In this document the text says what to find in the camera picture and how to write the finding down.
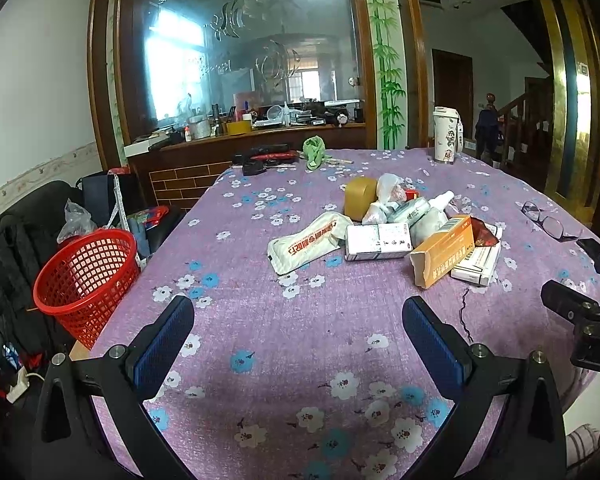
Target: blue gripper pad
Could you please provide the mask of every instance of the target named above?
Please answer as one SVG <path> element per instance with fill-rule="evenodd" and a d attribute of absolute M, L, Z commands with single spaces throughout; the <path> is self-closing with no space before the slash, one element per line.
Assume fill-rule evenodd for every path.
<path fill-rule="evenodd" d="M 138 400 L 153 399 L 193 328 L 189 298 L 176 296 L 158 319 L 142 327 L 128 348 L 126 376 Z"/>
<path fill-rule="evenodd" d="M 404 302 L 402 325 L 440 395 L 458 401 L 472 371 L 469 347 L 462 336 L 442 323 L 419 296 Z"/>

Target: red wastebasket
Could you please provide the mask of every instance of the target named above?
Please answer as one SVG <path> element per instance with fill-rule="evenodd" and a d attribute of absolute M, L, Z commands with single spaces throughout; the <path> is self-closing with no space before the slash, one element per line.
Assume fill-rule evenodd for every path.
<path fill-rule="evenodd" d="M 89 350 L 140 274 L 128 231 L 100 229 L 61 248 L 40 271 L 33 300 Z"/>

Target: black bag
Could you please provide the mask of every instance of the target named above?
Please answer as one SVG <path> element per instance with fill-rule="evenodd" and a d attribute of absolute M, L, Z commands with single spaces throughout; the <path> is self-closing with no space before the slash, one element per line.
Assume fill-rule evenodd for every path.
<path fill-rule="evenodd" d="M 131 214 L 146 208 L 140 193 L 138 178 L 135 174 L 121 174 L 120 193 L 125 202 L 125 213 Z M 98 227 L 103 227 L 109 222 L 109 217 L 116 205 L 116 196 L 113 191 L 113 175 L 107 171 L 84 176 L 75 183 L 75 187 L 82 184 L 84 208 L 91 213 L 91 219 Z"/>
<path fill-rule="evenodd" d="M 35 308 L 33 285 L 58 244 L 44 229 L 13 214 L 0 217 L 0 334 L 22 357 L 45 361 L 70 351 L 75 341 L 56 321 Z"/>

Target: floral tablecloth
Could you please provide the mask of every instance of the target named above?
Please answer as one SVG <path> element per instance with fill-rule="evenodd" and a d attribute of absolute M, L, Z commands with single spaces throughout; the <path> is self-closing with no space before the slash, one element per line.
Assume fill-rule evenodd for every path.
<path fill-rule="evenodd" d="M 600 302 L 600 276 L 574 242 L 549 238 L 520 208 L 533 201 L 567 232 L 580 224 L 525 182 L 465 155 L 443 165 L 420 149 L 331 154 L 354 163 L 225 172 L 153 257 L 92 352 L 129 343 L 175 294 L 192 299 L 192 333 L 145 407 L 200 480 L 400 478 L 452 407 L 402 328 L 402 304 L 414 294 L 496 354 L 543 349 L 564 406 L 583 387 L 585 373 L 569 362 L 572 327 L 542 306 L 540 287 L 559 280 Z M 458 209 L 501 224 L 488 287 L 445 276 L 420 290 L 408 258 L 345 262 L 343 249 L 275 274 L 266 257 L 272 238 L 341 211 L 352 177 L 387 172 L 428 198 L 451 189 Z M 463 470 L 480 459 L 501 406 L 493 403 Z M 118 459 L 134 468 L 101 401 L 98 412 Z"/>

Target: green cloth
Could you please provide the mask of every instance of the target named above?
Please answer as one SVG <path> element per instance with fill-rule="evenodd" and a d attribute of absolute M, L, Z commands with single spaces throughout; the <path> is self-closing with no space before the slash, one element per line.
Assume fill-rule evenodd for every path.
<path fill-rule="evenodd" d="M 324 158 L 324 141 L 318 136 L 311 137 L 302 145 L 302 151 L 306 155 L 307 168 L 316 170 L 320 167 Z"/>

